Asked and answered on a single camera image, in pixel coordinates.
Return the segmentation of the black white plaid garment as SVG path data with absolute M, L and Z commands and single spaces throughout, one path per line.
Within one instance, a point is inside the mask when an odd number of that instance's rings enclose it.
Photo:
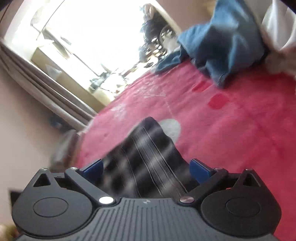
M 173 141 L 152 117 L 145 118 L 102 159 L 96 186 L 114 198 L 178 199 L 199 184 Z

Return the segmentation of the wheelchair with dark clothes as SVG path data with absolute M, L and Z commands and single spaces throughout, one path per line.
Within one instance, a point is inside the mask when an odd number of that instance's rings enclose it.
M 142 11 L 144 23 L 140 32 L 144 35 L 144 44 L 139 48 L 139 61 L 147 63 L 151 56 L 161 60 L 168 52 L 165 37 L 174 38 L 176 32 L 152 4 L 143 5 Z

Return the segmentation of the blue denim garment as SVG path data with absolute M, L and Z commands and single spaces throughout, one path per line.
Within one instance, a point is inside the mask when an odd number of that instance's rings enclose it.
M 160 74 L 185 60 L 217 87 L 223 88 L 228 77 L 260 61 L 266 46 L 255 18 L 245 1 L 217 1 L 211 20 L 182 32 L 177 39 L 180 48 L 156 68 Z

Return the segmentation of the white cream clothes pile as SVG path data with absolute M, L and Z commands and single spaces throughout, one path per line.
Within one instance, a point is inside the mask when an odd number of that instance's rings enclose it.
M 272 1 L 261 29 L 270 49 L 265 59 L 267 70 L 295 77 L 295 13 L 282 1 Z

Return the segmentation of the grey curtain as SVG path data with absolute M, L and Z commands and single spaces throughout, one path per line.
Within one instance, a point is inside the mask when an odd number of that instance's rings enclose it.
M 28 94 L 76 130 L 83 130 L 96 112 L 1 40 L 1 66 Z

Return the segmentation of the red floral bed blanket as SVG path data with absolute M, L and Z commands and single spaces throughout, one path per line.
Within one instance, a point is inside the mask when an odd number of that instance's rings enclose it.
M 146 73 L 93 118 L 77 165 L 102 158 L 149 116 L 174 128 L 185 160 L 254 169 L 281 206 L 276 237 L 295 240 L 294 77 L 257 66 L 219 89 L 189 61 L 162 75 Z

